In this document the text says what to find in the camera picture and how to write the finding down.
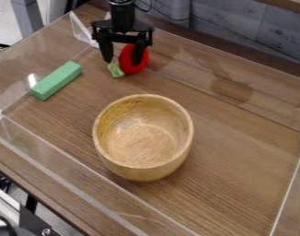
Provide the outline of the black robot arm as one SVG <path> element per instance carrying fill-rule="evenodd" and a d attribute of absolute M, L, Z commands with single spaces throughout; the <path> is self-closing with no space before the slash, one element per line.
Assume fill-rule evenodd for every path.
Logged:
<path fill-rule="evenodd" d="M 131 44 L 132 65 L 139 65 L 144 50 L 152 45 L 154 28 L 135 20 L 134 0 L 107 0 L 110 19 L 92 21 L 91 39 L 99 44 L 103 60 L 114 57 L 114 42 Z"/>

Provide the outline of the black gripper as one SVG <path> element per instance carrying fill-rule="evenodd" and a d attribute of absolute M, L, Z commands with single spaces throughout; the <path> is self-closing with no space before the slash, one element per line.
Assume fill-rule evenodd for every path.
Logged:
<path fill-rule="evenodd" d="M 132 50 L 132 65 L 139 65 L 142 61 L 144 45 L 152 45 L 152 32 L 154 28 L 146 25 L 140 21 L 135 21 L 128 28 L 123 28 L 120 25 L 114 25 L 112 20 L 98 20 L 90 22 L 91 39 L 99 43 L 103 60 L 110 63 L 114 57 L 114 45 L 112 42 L 134 44 Z"/>

